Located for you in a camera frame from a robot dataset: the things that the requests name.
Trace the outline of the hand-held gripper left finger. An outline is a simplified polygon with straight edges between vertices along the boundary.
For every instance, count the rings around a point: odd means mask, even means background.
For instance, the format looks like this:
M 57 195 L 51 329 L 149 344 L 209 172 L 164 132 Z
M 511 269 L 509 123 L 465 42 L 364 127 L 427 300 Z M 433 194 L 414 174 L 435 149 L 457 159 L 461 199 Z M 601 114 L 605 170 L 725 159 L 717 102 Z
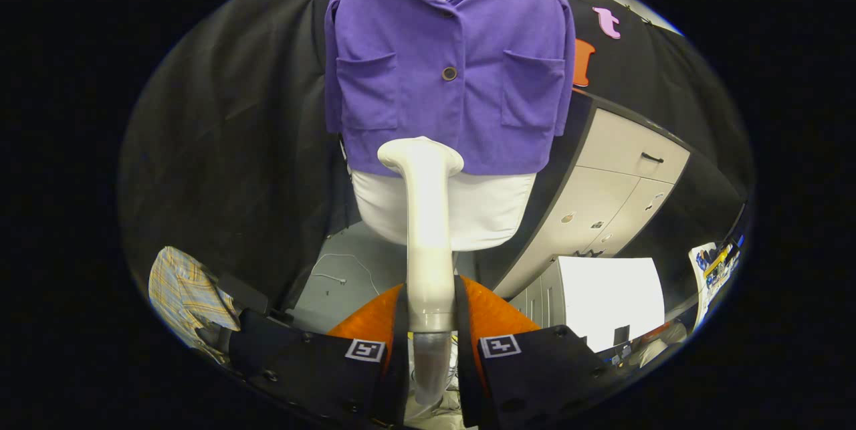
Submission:
M 291 332 L 257 387 L 324 429 L 400 429 L 409 393 L 407 285 L 377 296 L 326 334 Z

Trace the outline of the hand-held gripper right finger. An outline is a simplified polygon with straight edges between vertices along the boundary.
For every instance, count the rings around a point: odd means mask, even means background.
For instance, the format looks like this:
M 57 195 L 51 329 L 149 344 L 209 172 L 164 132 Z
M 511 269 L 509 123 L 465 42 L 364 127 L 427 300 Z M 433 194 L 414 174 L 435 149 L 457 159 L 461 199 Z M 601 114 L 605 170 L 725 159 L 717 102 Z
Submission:
M 465 426 L 571 429 L 623 379 L 566 324 L 540 328 L 483 285 L 455 277 Z

